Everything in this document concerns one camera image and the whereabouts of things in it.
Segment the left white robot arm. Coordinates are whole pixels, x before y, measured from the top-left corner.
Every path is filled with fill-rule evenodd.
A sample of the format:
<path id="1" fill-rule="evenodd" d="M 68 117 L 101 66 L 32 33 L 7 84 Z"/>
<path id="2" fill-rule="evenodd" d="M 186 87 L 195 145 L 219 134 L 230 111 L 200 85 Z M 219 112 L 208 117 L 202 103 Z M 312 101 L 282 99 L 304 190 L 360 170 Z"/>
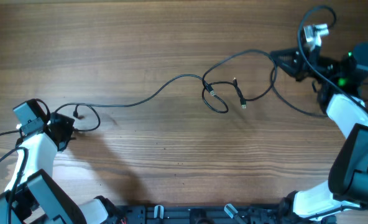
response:
<path id="1" fill-rule="evenodd" d="M 58 113 L 18 119 L 24 135 L 14 148 L 14 176 L 0 194 L 0 223 L 24 223 L 38 208 L 44 214 L 35 223 L 105 223 L 110 218 L 105 198 L 77 205 L 52 179 L 53 161 L 66 149 L 74 119 Z"/>

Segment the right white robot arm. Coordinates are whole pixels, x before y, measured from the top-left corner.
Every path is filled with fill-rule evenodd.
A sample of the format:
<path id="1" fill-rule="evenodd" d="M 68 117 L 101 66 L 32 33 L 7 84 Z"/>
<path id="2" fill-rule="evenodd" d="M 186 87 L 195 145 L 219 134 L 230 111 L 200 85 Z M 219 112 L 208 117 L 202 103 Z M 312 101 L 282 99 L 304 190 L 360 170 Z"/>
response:
<path id="1" fill-rule="evenodd" d="M 345 137 L 327 181 L 294 191 L 274 208 L 280 223 L 328 223 L 339 212 L 368 210 L 368 113 L 359 87 L 368 77 L 368 43 L 342 60 L 320 56 L 320 48 L 271 53 L 275 64 L 300 82 L 312 77 L 322 85 L 318 102 Z"/>

